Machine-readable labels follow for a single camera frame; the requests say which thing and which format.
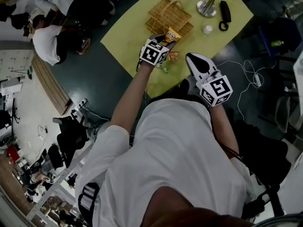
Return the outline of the white table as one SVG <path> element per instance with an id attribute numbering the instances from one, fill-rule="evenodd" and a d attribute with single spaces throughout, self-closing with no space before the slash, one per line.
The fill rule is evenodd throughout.
<path id="1" fill-rule="evenodd" d="M 293 70 L 297 86 L 303 84 L 303 54 L 300 55 L 297 61 L 295 62 Z"/>

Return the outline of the white metal shelf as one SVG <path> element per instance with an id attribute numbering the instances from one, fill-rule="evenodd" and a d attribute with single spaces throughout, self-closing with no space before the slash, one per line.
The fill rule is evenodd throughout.
<path id="1" fill-rule="evenodd" d="M 42 223 L 45 223 L 45 227 L 59 227 L 57 221 L 49 216 L 51 212 L 50 209 L 43 210 L 43 206 L 46 204 L 47 200 L 54 196 L 56 193 L 60 193 L 66 198 L 66 201 L 75 206 L 75 190 L 74 187 L 69 187 L 67 184 L 68 177 L 72 174 L 78 174 L 84 165 L 84 159 L 86 155 L 90 152 L 93 146 L 92 141 L 85 143 L 84 148 L 80 150 L 80 153 L 76 154 L 75 158 L 72 160 L 69 167 L 66 167 L 56 178 L 53 185 L 47 190 L 36 205 L 27 214 L 26 219 L 30 222 L 34 222 L 34 218 L 37 217 Z"/>

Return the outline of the blue chair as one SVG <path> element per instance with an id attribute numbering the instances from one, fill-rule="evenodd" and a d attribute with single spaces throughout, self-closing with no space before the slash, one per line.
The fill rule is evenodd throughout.
<path id="1" fill-rule="evenodd" d="M 287 17 L 278 17 L 273 22 L 258 27 L 261 40 L 270 58 L 294 52 L 302 43 L 302 37 L 296 22 Z M 280 47 L 271 47 L 270 43 L 281 40 Z"/>

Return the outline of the red box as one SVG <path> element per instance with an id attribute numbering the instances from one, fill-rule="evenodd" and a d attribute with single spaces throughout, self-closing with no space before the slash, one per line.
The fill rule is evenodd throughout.
<path id="1" fill-rule="evenodd" d="M 20 150 L 18 150 L 14 145 L 10 145 L 7 148 L 7 154 L 9 155 L 11 161 L 15 164 L 19 159 L 20 156 L 22 155 L 19 153 Z"/>

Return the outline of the person's left forearm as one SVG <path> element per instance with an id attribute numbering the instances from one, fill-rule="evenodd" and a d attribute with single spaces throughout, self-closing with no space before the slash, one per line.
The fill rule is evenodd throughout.
<path id="1" fill-rule="evenodd" d="M 131 133 L 153 69 L 153 65 L 145 61 L 141 63 L 136 75 L 115 107 L 111 125 L 119 126 Z"/>

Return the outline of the yellow-green tablecloth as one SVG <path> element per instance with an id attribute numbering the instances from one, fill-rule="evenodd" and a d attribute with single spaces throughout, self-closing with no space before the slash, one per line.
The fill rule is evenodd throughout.
<path id="1" fill-rule="evenodd" d="M 161 0 L 139 0 L 110 28 L 101 40 L 101 43 L 114 56 L 120 65 L 131 75 L 136 74 L 136 65 L 139 60 L 141 47 L 151 36 L 145 23 L 148 20 L 148 11 Z M 242 0 L 226 1 L 231 13 L 231 23 L 227 31 L 219 29 L 222 21 L 220 2 L 215 1 L 217 13 L 212 18 L 201 16 L 196 5 L 201 0 L 181 0 L 183 8 L 192 18 L 190 23 L 193 29 L 183 37 L 173 50 L 179 52 L 178 60 L 171 63 L 165 61 L 163 66 L 168 68 L 168 73 L 163 69 L 155 68 L 147 86 L 149 97 L 157 97 L 189 76 L 190 71 L 185 62 L 188 52 L 196 52 L 208 58 L 213 58 L 226 44 L 228 44 L 251 20 L 252 12 Z M 213 27 L 213 32 L 205 35 L 203 29 L 206 25 Z"/>

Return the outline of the wooden slatted board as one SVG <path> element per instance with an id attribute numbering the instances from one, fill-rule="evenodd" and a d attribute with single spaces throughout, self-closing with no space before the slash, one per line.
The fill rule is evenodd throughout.
<path id="1" fill-rule="evenodd" d="M 34 52 L 32 59 L 32 67 L 59 115 L 64 115 L 72 104 L 72 100 L 52 73 L 49 65 L 36 52 Z"/>

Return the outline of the two-tier wicker basket rack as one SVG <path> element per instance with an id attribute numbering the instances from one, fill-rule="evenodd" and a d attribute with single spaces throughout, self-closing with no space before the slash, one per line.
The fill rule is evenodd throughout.
<path id="1" fill-rule="evenodd" d="M 182 37 L 192 29 L 192 16 L 186 12 L 180 0 L 161 0 L 149 12 L 150 18 L 145 23 L 152 34 L 165 34 L 169 28 L 175 30 Z"/>

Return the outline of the black swivel chair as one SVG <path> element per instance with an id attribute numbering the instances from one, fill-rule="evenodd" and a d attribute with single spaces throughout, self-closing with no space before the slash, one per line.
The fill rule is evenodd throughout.
<path id="1" fill-rule="evenodd" d="M 266 203 L 262 199 L 264 195 L 269 196 L 274 215 L 282 216 L 283 210 L 277 192 L 291 168 L 291 163 L 286 159 L 287 144 L 262 135 L 256 126 L 242 120 L 233 123 L 232 128 L 243 163 L 266 189 L 256 200 L 244 205 L 242 218 L 254 218 L 265 210 Z"/>

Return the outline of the silver desk lamp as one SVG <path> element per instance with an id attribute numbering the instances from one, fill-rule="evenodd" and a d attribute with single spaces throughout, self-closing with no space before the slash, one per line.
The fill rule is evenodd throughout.
<path id="1" fill-rule="evenodd" d="M 214 17 L 216 15 L 216 8 L 214 6 L 215 0 L 202 0 L 197 3 L 197 11 L 203 17 Z"/>

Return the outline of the black telephone handset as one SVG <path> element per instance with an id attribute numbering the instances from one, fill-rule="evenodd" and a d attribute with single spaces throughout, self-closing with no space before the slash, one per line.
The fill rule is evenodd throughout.
<path id="1" fill-rule="evenodd" d="M 223 32 L 227 31 L 231 23 L 231 13 L 226 1 L 220 2 L 222 21 L 219 22 L 219 29 Z"/>

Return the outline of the person's right forearm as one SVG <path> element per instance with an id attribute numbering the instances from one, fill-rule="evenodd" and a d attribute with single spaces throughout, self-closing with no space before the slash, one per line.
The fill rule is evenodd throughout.
<path id="1" fill-rule="evenodd" d="M 232 152 L 239 154 L 238 143 L 223 105 L 210 107 L 209 112 L 215 139 L 228 158 L 234 157 Z"/>

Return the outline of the person's white shirt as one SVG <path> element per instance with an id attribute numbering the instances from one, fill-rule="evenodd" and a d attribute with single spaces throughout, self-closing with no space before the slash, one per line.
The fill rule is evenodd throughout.
<path id="1" fill-rule="evenodd" d="M 76 178 L 75 194 L 97 183 L 93 227 L 139 227 L 160 187 L 194 207 L 235 217 L 255 197 L 247 167 L 216 141 L 208 110 L 198 102 L 162 99 L 148 105 L 134 142 L 112 125 L 97 135 Z"/>

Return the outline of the orange snack packet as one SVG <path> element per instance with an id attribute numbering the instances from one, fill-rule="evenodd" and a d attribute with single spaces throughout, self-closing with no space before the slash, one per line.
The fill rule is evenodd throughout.
<path id="1" fill-rule="evenodd" d="M 182 39 L 182 36 L 175 31 L 172 27 L 169 27 L 167 33 L 165 34 L 164 41 L 167 43 L 171 42 L 178 42 L 180 39 Z"/>

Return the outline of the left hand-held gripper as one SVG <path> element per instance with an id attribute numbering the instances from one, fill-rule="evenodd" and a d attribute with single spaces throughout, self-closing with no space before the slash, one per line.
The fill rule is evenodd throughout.
<path id="1" fill-rule="evenodd" d="M 141 48 L 139 61 L 145 61 L 153 66 L 162 64 L 166 59 L 169 51 L 176 45 L 176 41 L 168 44 L 168 48 L 160 42 L 165 38 L 165 35 L 152 35 L 147 39 L 145 45 Z"/>

